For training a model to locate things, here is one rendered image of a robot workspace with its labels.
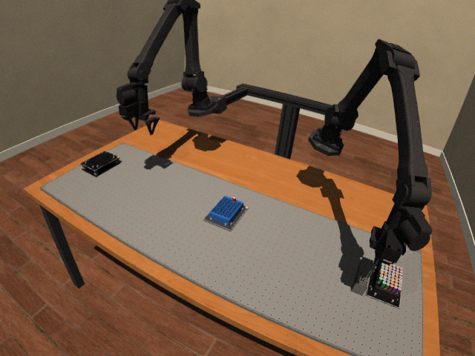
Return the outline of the blue grid rack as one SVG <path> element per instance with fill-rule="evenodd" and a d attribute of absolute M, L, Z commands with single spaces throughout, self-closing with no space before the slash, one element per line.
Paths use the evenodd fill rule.
<path fill-rule="evenodd" d="M 230 223 L 232 223 L 242 208 L 243 202 L 239 200 L 232 202 L 231 197 L 224 196 L 220 202 L 209 212 L 209 219 L 212 218 L 214 221 L 230 226 Z"/>

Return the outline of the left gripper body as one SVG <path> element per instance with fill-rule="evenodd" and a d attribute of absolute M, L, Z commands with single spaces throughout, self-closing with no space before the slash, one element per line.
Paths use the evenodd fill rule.
<path fill-rule="evenodd" d="M 387 226 L 393 230 L 393 227 L 391 227 L 387 221 L 386 223 L 387 223 Z M 383 248 L 382 244 L 377 243 L 380 230 L 381 230 L 380 228 L 373 226 L 373 229 L 371 231 L 371 237 L 370 237 L 370 247 L 377 251 L 381 251 Z M 404 243 L 403 245 L 402 255 L 404 255 L 405 252 L 406 252 L 406 243 Z"/>

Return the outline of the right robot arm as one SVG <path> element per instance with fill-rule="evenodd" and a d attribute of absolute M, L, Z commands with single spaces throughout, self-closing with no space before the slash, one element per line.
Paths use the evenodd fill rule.
<path fill-rule="evenodd" d="M 168 0 L 163 9 L 160 20 L 128 70 L 130 83 L 117 88 L 117 101 L 121 104 L 119 114 L 125 120 L 130 120 L 134 113 L 147 113 L 147 101 L 143 100 L 148 98 L 148 88 L 144 84 L 148 83 L 154 59 L 180 14 L 183 14 L 186 51 L 186 69 L 181 85 L 183 90 L 193 92 L 189 110 L 207 111 L 216 105 L 216 101 L 210 101 L 207 95 L 207 79 L 200 68 L 197 32 L 200 3 L 195 0 Z"/>

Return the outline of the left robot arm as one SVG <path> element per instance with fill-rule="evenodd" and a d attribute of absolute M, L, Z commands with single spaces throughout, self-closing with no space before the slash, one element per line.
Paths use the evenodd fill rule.
<path fill-rule="evenodd" d="M 383 244 L 379 259 L 390 265 L 399 260 L 404 242 L 411 251 L 418 251 L 429 243 L 432 228 L 421 210 L 430 202 L 432 190 L 423 153 L 414 86 L 420 77 L 418 62 L 397 44 L 378 39 L 375 45 L 375 52 L 366 68 L 348 94 L 337 105 L 327 109 L 325 125 L 322 131 L 317 129 L 312 139 L 338 151 L 343 140 L 340 138 L 341 129 L 348 131 L 353 128 L 358 118 L 356 109 L 380 78 L 387 75 L 393 93 L 399 166 L 397 191 L 392 198 L 395 204 L 387 218 L 393 230 L 384 221 L 377 243 Z"/>

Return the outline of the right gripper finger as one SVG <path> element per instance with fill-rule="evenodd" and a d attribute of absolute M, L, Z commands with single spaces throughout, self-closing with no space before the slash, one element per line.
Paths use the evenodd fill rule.
<path fill-rule="evenodd" d="M 139 120 L 136 118 L 136 116 L 137 116 L 137 115 L 134 115 L 134 114 L 133 114 L 133 116 L 131 117 L 131 119 L 135 117 L 135 124 L 132 122 L 132 120 L 128 120 L 128 121 L 131 123 L 131 125 L 132 125 L 132 127 L 133 127 L 134 130 L 137 130 L 138 121 L 139 121 Z"/>
<path fill-rule="evenodd" d="M 155 119 L 155 120 L 153 120 L 153 121 L 151 121 L 151 122 L 145 122 L 146 125 L 147 125 L 147 128 L 148 128 L 148 131 L 149 131 L 150 135 L 152 135 L 152 134 L 154 133 L 154 129 L 155 129 L 155 127 L 156 127 L 156 125 L 157 125 L 157 123 L 158 123 L 158 121 L 159 121 L 159 119 L 160 119 L 158 116 L 156 116 L 156 118 L 157 118 L 157 119 Z M 152 131 L 151 131 L 151 123 L 152 123 L 152 122 L 153 122 L 154 124 L 153 124 L 153 128 L 152 128 Z"/>

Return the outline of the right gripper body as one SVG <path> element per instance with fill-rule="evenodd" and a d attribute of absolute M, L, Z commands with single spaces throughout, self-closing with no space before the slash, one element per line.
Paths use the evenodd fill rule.
<path fill-rule="evenodd" d="M 135 115 L 137 115 L 137 119 L 145 121 L 145 122 L 151 122 L 151 121 L 157 119 L 156 117 L 149 118 L 149 115 L 150 114 L 154 115 L 156 113 L 156 111 L 152 110 L 152 109 L 148 109 L 148 99 L 144 99 L 143 101 L 147 101 L 147 113 L 144 113 L 143 115 L 134 113 Z M 142 102 L 142 100 L 138 100 L 138 101 L 136 100 L 136 102 Z"/>

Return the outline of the white perforated base plate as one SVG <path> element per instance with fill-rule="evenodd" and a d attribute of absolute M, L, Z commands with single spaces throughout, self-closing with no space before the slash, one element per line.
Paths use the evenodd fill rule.
<path fill-rule="evenodd" d="M 116 240 L 236 306 L 352 356 L 423 356 L 422 251 L 406 252 L 400 308 L 352 292 L 371 233 L 124 142 L 120 164 L 40 187 Z M 224 197 L 228 231 L 203 221 Z"/>

